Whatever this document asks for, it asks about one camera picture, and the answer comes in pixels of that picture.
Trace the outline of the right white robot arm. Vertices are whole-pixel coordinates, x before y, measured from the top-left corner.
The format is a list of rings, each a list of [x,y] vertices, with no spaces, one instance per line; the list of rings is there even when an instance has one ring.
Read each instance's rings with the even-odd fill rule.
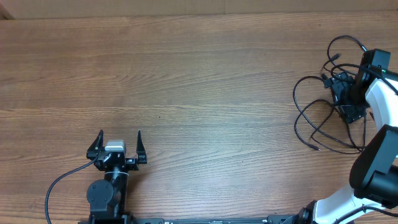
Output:
[[[354,148],[358,158],[349,175],[349,183],[331,196],[314,200],[286,223],[353,223],[369,212],[390,217],[397,207],[397,74],[390,71],[390,52],[374,49],[363,53],[358,72],[318,77],[331,90],[332,111],[345,124],[364,118],[371,109],[377,133],[368,145]]]

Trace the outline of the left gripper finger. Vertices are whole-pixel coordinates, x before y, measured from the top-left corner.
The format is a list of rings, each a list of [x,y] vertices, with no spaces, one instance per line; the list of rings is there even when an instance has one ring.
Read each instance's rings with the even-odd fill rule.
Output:
[[[138,160],[137,163],[138,164],[146,164],[147,163],[147,154],[146,154],[146,150],[144,148],[143,142],[142,142],[140,130],[138,130],[138,132],[137,132],[136,154],[137,154],[137,160]]]
[[[98,133],[96,139],[93,141],[91,146],[87,149],[87,152],[86,152],[87,159],[89,159],[91,161],[94,160],[98,156],[100,151],[103,149],[103,136],[104,136],[104,132],[101,129],[100,132]]]

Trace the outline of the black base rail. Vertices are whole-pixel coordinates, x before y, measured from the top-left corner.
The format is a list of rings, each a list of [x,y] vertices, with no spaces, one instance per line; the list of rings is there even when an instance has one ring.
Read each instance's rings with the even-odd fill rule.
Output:
[[[84,221],[78,224],[89,223],[130,223],[130,224],[296,224],[299,223],[298,215],[269,215],[262,218],[227,218],[227,219],[176,219],[164,220],[163,218],[125,218],[119,220]]]

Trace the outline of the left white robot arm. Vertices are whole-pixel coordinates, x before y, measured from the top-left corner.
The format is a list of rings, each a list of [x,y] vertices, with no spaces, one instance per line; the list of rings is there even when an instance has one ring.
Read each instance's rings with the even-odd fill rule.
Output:
[[[86,152],[86,158],[104,177],[94,181],[86,191],[90,204],[89,223],[136,223],[126,211],[127,185],[130,171],[139,170],[147,163],[141,133],[137,134],[136,157],[126,157],[123,140],[110,140],[103,144],[104,132],[100,131]]]

